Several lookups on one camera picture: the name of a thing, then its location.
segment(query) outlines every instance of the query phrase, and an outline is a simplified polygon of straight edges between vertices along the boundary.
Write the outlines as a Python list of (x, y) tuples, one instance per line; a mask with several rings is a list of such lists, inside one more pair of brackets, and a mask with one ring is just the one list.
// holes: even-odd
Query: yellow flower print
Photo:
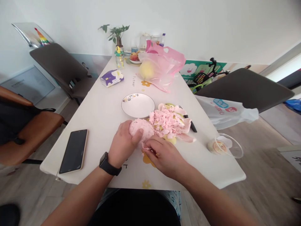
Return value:
[(146, 82), (146, 81), (141, 81), (142, 85), (145, 85), (147, 87), (149, 87), (151, 85), (150, 82)]
[(148, 180), (144, 180), (144, 182), (142, 182), (143, 189), (149, 189), (150, 187), (151, 187), (151, 185), (149, 184)]
[(153, 167), (156, 168), (155, 164), (149, 159), (149, 157), (145, 154), (145, 152), (143, 150), (141, 150), (141, 151), (143, 153), (143, 162), (145, 164), (149, 164), (150, 163)]

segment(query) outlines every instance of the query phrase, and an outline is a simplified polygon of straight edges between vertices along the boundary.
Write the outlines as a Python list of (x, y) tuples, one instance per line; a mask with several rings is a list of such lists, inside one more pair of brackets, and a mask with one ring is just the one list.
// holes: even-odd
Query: gray chair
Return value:
[(69, 97), (75, 98), (78, 105), (78, 98), (84, 99), (97, 80), (88, 78), (88, 71), (57, 43), (34, 49), (30, 55), (57, 81)]
[(241, 102), (259, 113), (294, 96), (294, 92), (248, 69), (238, 69), (203, 87), (195, 95)]

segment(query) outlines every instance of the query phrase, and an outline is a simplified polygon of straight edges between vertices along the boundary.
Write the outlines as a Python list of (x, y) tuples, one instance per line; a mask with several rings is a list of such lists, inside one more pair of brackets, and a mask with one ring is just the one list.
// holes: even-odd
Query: bottle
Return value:
[(115, 51), (116, 65), (119, 70), (124, 68), (123, 51), (120, 50), (119, 46), (116, 47)]
[(163, 33), (162, 37), (161, 37), (161, 41), (160, 41), (160, 46), (164, 47), (164, 42), (165, 42), (165, 33)]

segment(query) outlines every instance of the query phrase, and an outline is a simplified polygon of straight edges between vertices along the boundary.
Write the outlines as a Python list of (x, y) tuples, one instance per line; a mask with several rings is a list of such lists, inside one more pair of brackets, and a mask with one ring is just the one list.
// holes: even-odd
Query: small box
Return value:
[(123, 80), (124, 80), (124, 76), (122, 72), (117, 69), (108, 71), (102, 77), (100, 77), (100, 81), (105, 87), (110, 87)]

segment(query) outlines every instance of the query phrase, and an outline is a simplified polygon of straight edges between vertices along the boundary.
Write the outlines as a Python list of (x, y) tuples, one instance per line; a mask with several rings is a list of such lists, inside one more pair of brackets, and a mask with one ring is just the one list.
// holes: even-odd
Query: green plant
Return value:
[[(103, 29), (105, 31), (105, 33), (107, 33), (108, 31), (108, 26), (110, 26), (109, 24), (106, 24), (106, 25), (102, 25), (99, 29)], [(119, 47), (123, 47), (122, 43), (121, 43), (121, 38), (124, 34), (124, 32), (126, 30), (129, 29), (129, 26), (123, 26), (122, 25), (122, 28), (117, 28), (117, 27), (113, 27), (111, 29), (111, 34), (110, 36), (108, 37), (109, 41), (113, 40), (113, 42), (118, 45)]]

